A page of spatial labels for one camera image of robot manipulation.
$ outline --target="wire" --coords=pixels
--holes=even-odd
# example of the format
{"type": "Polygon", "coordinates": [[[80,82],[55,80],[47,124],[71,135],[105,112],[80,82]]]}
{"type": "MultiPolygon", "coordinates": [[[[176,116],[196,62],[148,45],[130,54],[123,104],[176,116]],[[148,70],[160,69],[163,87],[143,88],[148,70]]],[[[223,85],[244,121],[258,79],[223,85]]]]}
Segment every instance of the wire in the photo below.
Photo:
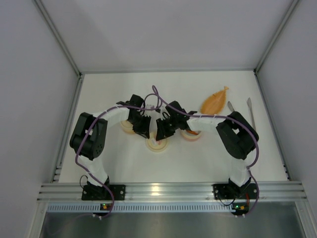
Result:
{"type": "Polygon", "coordinates": [[[81,179],[82,179],[82,177],[86,177],[87,179],[88,179],[88,177],[87,177],[87,175],[81,175],[81,177],[80,177],[80,179],[79,179],[79,186],[81,186],[81,188],[84,189],[84,187],[81,185],[81,179]]]}
{"type": "Polygon", "coordinates": [[[246,198],[247,198],[247,205],[249,206],[249,204],[250,204],[250,199],[249,199],[249,194],[248,194],[248,193],[246,193],[246,198]]]}
{"type": "Polygon", "coordinates": [[[109,189],[106,185],[104,185],[104,184],[103,184],[101,181],[99,181],[95,176],[93,176],[93,175],[90,173],[89,169],[87,169],[85,166],[81,165],[81,164],[78,162],[79,154],[80,154],[80,152],[81,152],[81,150],[82,150],[82,148],[83,148],[83,146],[84,146],[84,144],[85,144],[85,142],[86,142],[86,140],[87,140],[87,137],[88,137],[90,131],[92,130],[92,128],[94,127],[94,125],[96,124],[96,122],[97,122],[102,116],[104,116],[106,113],[108,113],[108,112],[110,112],[111,110],[114,110],[114,109],[116,109],[116,108],[130,108],[130,109],[138,109],[138,110],[142,110],[142,111],[155,111],[155,110],[159,109],[159,108],[163,105],[163,103],[166,104],[166,106],[168,106],[168,107],[170,107],[171,109],[173,109],[174,111],[176,111],[176,112],[178,112],[178,113],[180,113],[180,114],[182,114],[182,115],[188,116],[188,117],[194,117],[194,118],[219,118],[219,119],[228,119],[228,120],[230,120],[230,121],[232,121],[232,122],[238,124],[239,126],[241,126],[244,130],[246,130],[246,131],[249,133],[249,135],[251,136],[251,138],[252,138],[252,140],[253,140],[253,142],[254,142],[254,145],[255,145],[255,147],[256,147],[256,157],[255,157],[254,161],[253,161],[250,165],[248,165],[246,168],[247,168],[247,170],[248,170],[248,172],[249,172],[250,177],[254,180],[254,182],[255,182],[255,184],[256,184],[256,187],[257,187],[257,197],[256,197],[256,200],[255,200],[255,202],[254,202],[254,205],[253,205],[252,208],[250,209],[250,211],[247,213],[247,214],[250,214],[250,212],[253,211],[253,209],[254,209],[254,207],[255,207],[255,205],[257,204],[258,199],[259,199],[259,185],[258,185],[257,181],[255,180],[254,176],[252,175],[252,173],[251,173],[251,171],[250,171],[250,168],[251,168],[252,166],[254,166],[254,165],[256,164],[256,162],[258,161],[260,150],[259,150],[258,142],[257,142],[256,138],[254,137],[254,135],[252,134],[252,132],[251,132],[245,125],[243,125],[242,123],[240,123],[239,121],[237,121],[237,120],[235,120],[235,119],[233,119],[233,118],[227,117],[227,116],[219,116],[219,115],[214,115],[214,116],[213,116],[213,115],[191,115],[191,114],[182,112],[182,111],[178,110],[177,108],[175,108],[175,107],[169,105],[169,104],[159,95],[159,92],[158,92],[156,86],[153,85],[153,86],[152,86],[152,90],[153,90],[153,93],[151,93],[151,94],[149,94],[149,95],[147,95],[147,96],[145,97],[145,99],[144,99],[144,105],[145,105],[145,100],[146,100],[149,96],[155,95],[155,96],[158,98],[158,104],[157,104],[157,107],[156,107],[156,108],[147,109],[147,108],[145,108],[145,106],[144,106],[144,108],[139,108],[139,107],[127,106],[127,105],[119,105],[119,106],[114,106],[114,107],[109,108],[108,110],[104,111],[103,113],[101,113],[99,116],[97,116],[97,117],[95,118],[95,120],[93,121],[93,123],[92,123],[92,124],[90,125],[90,127],[88,128],[88,130],[87,130],[87,132],[86,132],[86,135],[84,136],[84,138],[83,138],[83,140],[82,140],[82,142],[81,142],[81,144],[80,144],[80,146],[79,146],[79,148],[78,148],[78,150],[77,150],[76,157],[75,157],[75,163],[76,163],[78,166],[80,166],[81,168],[83,168],[83,169],[90,175],[91,178],[93,178],[96,182],[98,182],[101,186],[103,186],[103,187],[110,193],[110,195],[111,195],[112,205],[111,205],[111,208],[110,208],[109,212],[108,212],[107,215],[105,215],[104,217],[109,216],[110,213],[111,213],[112,210],[113,210],[113,206],[114,206],[114,196],[113,196],[112,192],[110,191],[110,189],[109,189]]]}
{"type": "Polygon", "coordinates": [[[224,204],[223,202],[222,202],[222,200],[220,199],[220,197],[218,196],[218,199],[219,199],[219,201],[224,205],[224,206],[226,206],[226,207],[228,207],[228,206],[231,206],[233,203],[234,203],[234,201],[236,200],[235,198],[232,200],[232,202],[230,202],[229,204],[224,204]]]}
{"type": "Polygon", "coordinates": [[[170,118],[170,116],[167,114],[167,112],[163,112],[162,115],[163,115],[163,117],[165,119],[169,119],[170,118]]]}

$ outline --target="white table surface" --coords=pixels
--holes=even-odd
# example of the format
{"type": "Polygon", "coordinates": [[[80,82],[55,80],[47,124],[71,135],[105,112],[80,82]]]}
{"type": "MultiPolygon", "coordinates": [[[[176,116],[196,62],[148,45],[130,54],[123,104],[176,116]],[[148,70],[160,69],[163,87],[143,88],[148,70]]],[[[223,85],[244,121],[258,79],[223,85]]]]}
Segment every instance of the white table surface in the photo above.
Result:
{"type": "MultiPolygon", "coordinates": [[[[198,111],[207,97],[228,86],[227,100],[249,123],[246,100],[251,97],[260,136],[260,158],[252,167],[253,175],[258,181],[287,180],[252,71],[86,74],[71,133],[82,112],[106,110],[118,101],[129,100],[132,94],[144,98],[152,93],[153,84],[166,101],[177,100],[187,112],[198,111]]],[[[147,103],[156,104],[156,98],[150,97],[147,103]]],[[[230,110],[225,106],[221,115],[228,114],[230,110]]],[[[169,138],[165,151],[154,153],[145,146],[144,138],[124,133],[119,124],[107,130],[101,156],[111,182],[227,181],[232,160],[217,134],[204,133],[198,141],[189,142],[177,131],[169,138]]],[[[85,174],[74,160],[75,152],[68,145],[59,182],[78,182],[85,174]]]]}

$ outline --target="metal spatula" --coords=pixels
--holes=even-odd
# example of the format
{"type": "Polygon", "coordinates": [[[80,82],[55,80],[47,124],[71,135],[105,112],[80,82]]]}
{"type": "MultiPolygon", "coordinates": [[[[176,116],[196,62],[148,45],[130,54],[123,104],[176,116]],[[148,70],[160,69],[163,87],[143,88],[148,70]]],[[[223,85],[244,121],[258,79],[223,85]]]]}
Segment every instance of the metal spatula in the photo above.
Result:
{"type": "Polygon", "coordinates": [[[254,117],[253,117],[251,98],[248,98],[247,104],[248,104],[248,107],[249,107],[249,110],[250,110],[250,114],[251,114],[252,127],[253,127],[254,130],[256,130],[256,123],[255,123],[254,117]]]}

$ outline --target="enclosure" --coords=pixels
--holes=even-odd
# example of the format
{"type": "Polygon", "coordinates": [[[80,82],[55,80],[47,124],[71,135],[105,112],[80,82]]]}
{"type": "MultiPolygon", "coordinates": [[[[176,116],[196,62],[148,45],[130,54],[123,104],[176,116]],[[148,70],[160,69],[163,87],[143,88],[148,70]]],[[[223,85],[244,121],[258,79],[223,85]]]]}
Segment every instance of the enclosure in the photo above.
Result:
{"type": "MultiPolygon", "coordinates": [[[[316,11],[313,0],[4,3],[3,237],[317,237],[316,11]],[[187,112],[221,92],[217,115],[230,101],[256,129],[259,198],[246,218],[216,198],[235,166],[217,133],[177,130],[157,153],[120,123],[99,158],[124,200],[92,216],[111,201],[81,200],[86,173],[69,145],[79,116],[152,85],[187,112]]],[[[162,114],[148,114],[156,133],[162,114]]]]}

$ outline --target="metal spoon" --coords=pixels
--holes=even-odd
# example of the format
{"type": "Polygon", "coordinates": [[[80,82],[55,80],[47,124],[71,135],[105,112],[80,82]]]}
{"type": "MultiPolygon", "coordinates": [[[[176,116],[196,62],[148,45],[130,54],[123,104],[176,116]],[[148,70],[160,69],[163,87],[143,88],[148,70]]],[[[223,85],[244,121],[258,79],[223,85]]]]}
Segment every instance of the metal spoon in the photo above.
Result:
{"type": "Polygon", "coordinates": [[[248,104],[248,107],[249,107],[249,110],[250,110],[250,114],[251,114],[252,127],[253,127],[254,130],[256,130],[256,123],[255,123],[254,117],[253,117],[251,98],[248,98],[247,104],[248,104]]]}
{"type": "Polygon", "coordinates": [[[233,106],[232,106],[230,101],[228,101],[227,105],[228,105],[230,111],[234,112],[234,108],[233,108],[233,106]]]}

